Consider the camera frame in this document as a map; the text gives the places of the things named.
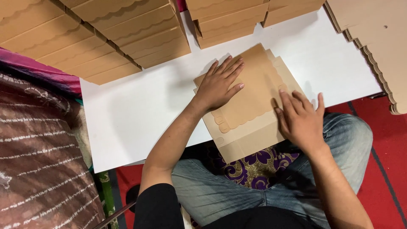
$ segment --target left hand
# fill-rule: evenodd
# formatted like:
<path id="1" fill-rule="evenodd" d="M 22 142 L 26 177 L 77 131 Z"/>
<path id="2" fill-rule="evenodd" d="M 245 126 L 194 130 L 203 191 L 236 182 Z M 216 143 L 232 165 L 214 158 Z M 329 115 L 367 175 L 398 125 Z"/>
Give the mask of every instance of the left hand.
<path id="1" fill-rule="evenodd" d="M 217 69 L 218 61 L 212 64 L 191 102 L 204 111 L 210 108 L 221 107 L 245 86 L 243 83 L 240 83 L 229 90 L 230 85 L 245 67 L 243 58 L 240 58 L 226 69 L 226 66 L 231 61 L 232 56 L 229 56 Z"/>

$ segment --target white table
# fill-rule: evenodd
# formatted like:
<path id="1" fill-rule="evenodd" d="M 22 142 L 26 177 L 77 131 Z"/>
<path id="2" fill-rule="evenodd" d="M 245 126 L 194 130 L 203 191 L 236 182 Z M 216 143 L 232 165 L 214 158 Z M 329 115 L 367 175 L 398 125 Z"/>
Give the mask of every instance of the white table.
<path id="1" fill-rule="evenodd" d="M 200 50 L 182 13 L 191 54 L 98 86 L 81 79 L 95 172 L 127 165 L 148 153 L 194 96 L 193 79 L 215 59 L 238 55 L 261 42 L 281 56 L 309 99 L 324 93 L 326 106 L 378 93 L 379 84 L 353 43 L 336 34 L 324 9 L 254 34 Z M 211 140 L 201 120 L 188 146 Z"/>

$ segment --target red carpet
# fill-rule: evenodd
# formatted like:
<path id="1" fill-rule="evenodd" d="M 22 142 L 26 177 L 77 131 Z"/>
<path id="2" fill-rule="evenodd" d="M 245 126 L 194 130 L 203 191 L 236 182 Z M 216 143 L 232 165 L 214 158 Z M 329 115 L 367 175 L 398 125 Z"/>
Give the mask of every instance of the red carpet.
<path id="1" fill-rule="evenodd" d="M 407 115 L 391 115 L 388 99 L 357 99 L 326 110 L 358 115 L 373 131 L 373 148 L 358 197 L 376 229 L 407 228 Z M 142 165 L 116 169 L 123 206 L 126 191 L 140 183 Z M 125 213 L 127 228 L 134 214 Z"/>

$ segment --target jeans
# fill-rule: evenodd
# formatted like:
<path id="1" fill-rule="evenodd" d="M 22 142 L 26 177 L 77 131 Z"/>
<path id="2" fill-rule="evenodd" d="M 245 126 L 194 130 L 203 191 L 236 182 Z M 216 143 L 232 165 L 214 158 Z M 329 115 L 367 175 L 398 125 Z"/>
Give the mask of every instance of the jeans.
<path id="1" fill-rule="evenodd" d="M 357 193 L 372 148 L 370 127 L 350 114 L 329 113 L 324 117 L 323 136 L 335 162 Z M 277 147 L 295 147 L 287 141 Z M 274 206 L 290 210 L 320 227 L 330 228 L 310 163 L 303 153 L 282 172 L 279 181 L 266 190 L 235 184 L 224 175 L 211 173 L 197 159 L 180 160 L 173 170 L 172 180 L 179 202 L 201 226 L 239 210 Z"/>

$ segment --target black object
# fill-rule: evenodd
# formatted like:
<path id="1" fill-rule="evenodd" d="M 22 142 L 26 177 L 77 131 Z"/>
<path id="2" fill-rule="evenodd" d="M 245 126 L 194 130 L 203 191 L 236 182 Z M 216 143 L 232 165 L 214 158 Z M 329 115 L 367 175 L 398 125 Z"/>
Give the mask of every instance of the black object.
<path id="1" fill-rule="evenodd" d="M 131 187 L 126 193 L 126 204 L 129 204 L 137 200 L 138 192 L 140 191 L 140 185 Z M 131 206 L 129 210 L 134 213 L 135 206 Z"/>

